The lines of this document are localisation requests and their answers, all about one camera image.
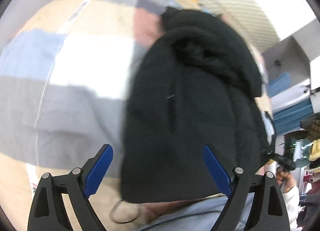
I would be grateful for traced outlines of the white sleeved right forearm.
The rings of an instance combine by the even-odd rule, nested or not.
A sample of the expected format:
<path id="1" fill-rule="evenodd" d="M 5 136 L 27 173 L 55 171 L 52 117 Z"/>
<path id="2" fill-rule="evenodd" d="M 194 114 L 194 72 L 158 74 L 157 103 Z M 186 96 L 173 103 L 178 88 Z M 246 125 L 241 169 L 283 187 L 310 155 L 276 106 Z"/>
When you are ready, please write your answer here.
<path id="1" fill-rule="evenodd" d="M 283 193 L 285 206 L 289 218 L 290 230 L 302 230 L 298 227 L 297 218 L 299 214 L 299 189 L 295 185 L 286 193 Z"/>

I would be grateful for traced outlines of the person's right hand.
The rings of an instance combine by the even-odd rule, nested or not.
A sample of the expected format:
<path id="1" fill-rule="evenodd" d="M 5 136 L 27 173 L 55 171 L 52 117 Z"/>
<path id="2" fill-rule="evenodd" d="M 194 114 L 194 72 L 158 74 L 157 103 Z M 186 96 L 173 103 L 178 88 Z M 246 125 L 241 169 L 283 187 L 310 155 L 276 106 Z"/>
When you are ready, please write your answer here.
<path id="1" fill-rule="evenodd" d="M 280 186 L 281 192 L 288 193 L 293 187 L 296 186 L 296 180 L 289 171 L 280 166 L 276 170 L 276 180 Z"/>

